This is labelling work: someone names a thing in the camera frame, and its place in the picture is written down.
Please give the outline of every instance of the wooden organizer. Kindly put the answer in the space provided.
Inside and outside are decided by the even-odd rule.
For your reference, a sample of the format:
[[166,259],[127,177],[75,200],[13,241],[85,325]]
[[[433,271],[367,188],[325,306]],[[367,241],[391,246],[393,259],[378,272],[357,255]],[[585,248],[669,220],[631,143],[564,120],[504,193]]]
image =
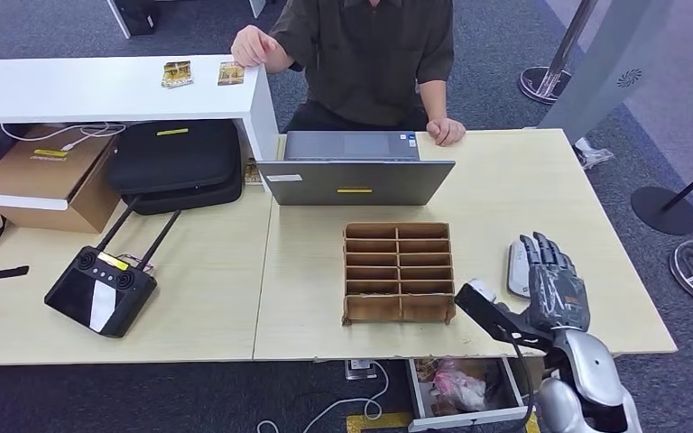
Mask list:
[[450,323],[453,258],[446,223],[351,223],[344,230],[342,323]]

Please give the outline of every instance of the black padded bag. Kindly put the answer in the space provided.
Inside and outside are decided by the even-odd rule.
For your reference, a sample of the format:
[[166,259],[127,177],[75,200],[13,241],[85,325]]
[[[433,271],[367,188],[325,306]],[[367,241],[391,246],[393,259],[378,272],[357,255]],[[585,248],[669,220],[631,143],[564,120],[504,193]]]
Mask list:
[[140,215],[230,203],[243,192],[231,120],[136,124],[116,137],[107,181]]

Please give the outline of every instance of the gray laptop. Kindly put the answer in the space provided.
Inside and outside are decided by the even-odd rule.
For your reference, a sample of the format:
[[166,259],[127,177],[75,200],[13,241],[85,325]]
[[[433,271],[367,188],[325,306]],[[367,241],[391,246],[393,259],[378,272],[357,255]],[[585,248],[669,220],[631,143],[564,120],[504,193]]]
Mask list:
[[418,161],[414,132],[291,131],[286,161]]
[[277,202],[299,206],[421,206],[454,161],[257,161]]

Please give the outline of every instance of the robotic hand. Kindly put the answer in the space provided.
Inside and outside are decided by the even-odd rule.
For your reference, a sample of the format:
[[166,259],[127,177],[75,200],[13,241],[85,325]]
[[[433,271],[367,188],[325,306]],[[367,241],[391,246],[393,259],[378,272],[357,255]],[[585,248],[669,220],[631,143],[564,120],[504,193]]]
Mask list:
[[554,242],[537,232],[533,236],[537,250],[529,237],[520,236],[530,262],[531,302],[523,313],[495,304],[495,295],[476,284],[464,284],[456,303],[492,338],[512,343],[520,357],[519,345],[547,353],[537,398],[553,433],[641,432],[612,355],[587,333],[585,283]]

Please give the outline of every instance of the open drawer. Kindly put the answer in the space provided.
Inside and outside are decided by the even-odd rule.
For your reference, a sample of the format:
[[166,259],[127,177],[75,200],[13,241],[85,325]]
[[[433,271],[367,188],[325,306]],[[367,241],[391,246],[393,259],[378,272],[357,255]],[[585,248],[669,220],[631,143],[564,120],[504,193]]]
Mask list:
[[500,379],[498,389],[494,391],[494,399],[488,402],[488,410],[479,412],[460,413],[457,415],[435,416],[432,405],[436,397],[431,395],[433,385],[431,382],[419,380],[416,371],[415,360],[408,360],[408,382],[411,386],[413,398],[414,420],[408,426],[411,433],[424,431],[429,428],[455,428],[466,427],[475,424],[489,424],[521,419],[527,408],[522,403],[519,388],[507,358],[482,359],[483,363],[493,363],[488,368],[497,369]]

